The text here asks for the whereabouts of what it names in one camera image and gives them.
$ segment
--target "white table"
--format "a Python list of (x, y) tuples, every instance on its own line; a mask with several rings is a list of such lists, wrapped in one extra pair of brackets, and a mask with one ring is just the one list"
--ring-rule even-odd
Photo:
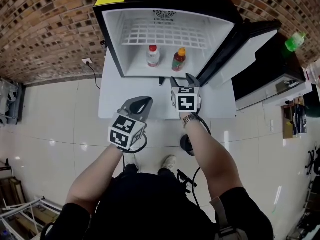
[[(177, 80), (181, 86), (188, 86), (186, 80)], [(204, 118), (234, 118), (236, 100), (232, 81), (213, 90), (208, 84), (201, 88), (202, 108), (200, 116)], [(178, 119), (179, 113), (172, 106), (171, 84), (166, 79), (159, 86), (158, 78), (126, 77), (121, 78), (109, 50), (106, 52), (99, 101), (99, 117), (112, 118), (126, 100), (139, 96), (153, 98), (149, 119)]]

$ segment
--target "person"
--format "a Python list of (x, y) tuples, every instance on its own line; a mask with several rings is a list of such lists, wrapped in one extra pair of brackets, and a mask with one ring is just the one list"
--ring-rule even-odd
[[(181, 113), (182, 119), (191, 114)], [(193, 118), (185, 125), (195, 159), (212, 199), (219, 197), (228, 223), (249, 240), (273, 240), (268, 218), (249, 197), (229, 152)], [(110, 145), (73, 183), (66, 204), (45, 239), (213, 238), (219, 222), (189, 201), (172, 172), (170, 155), (157, 175), (138, 173), (134, 155), (126, 154), (123, 173), (113, 178), (123, 153)]]

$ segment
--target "wooden board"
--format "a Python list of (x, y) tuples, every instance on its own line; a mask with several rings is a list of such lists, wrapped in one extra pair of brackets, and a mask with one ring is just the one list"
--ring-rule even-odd
[(7, 206), (14, 206), (20, 204), (16, 200), (16, 196), (10, 184), (9, 178), (0, 180), (0, 192), (1, 199), (5, 200)]
[(17, 203), (25, 204), (26, 198), (24, 194), (24, 190), (22, 188), (22, 183), (20, 180), (17, 180), (15, 177), (9, 179), (13, 192), (15, 194), (15, 199)]
[(23, 226), (26, 230), (31, 231), (34, 234), (34, 236), (37, 235), (36, 227), (33, 222), (31, 222), (27, 218), (23, 217), (21, 214), (16, 214), (14, 217), (15, 217), (15, 220), (21, 226)]

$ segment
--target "mini fridge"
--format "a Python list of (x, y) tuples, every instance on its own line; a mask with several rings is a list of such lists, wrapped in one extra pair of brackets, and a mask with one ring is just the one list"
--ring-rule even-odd
[[(279, 21), (244, 22), (231, 0), (97, 0), (94, 6), (106, 44), (123, 78), (197, 77), (217, 88), (255, 61), (281, 27)], [(160, 51), (147, 64), (149, 45)], [(186, 61), (172, 62), (179, 48)]]

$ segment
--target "electrical outlet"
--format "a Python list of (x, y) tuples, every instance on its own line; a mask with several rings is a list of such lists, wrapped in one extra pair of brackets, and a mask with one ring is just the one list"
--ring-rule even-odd
[(91, 60), (90, 58), (84, 58), (84, 59), (82, 60), (82, 62), (83, 62), (84, 64), (87, 64), (87, 62), (89, 62), (89, 64), (92, 64), (92, 60)]

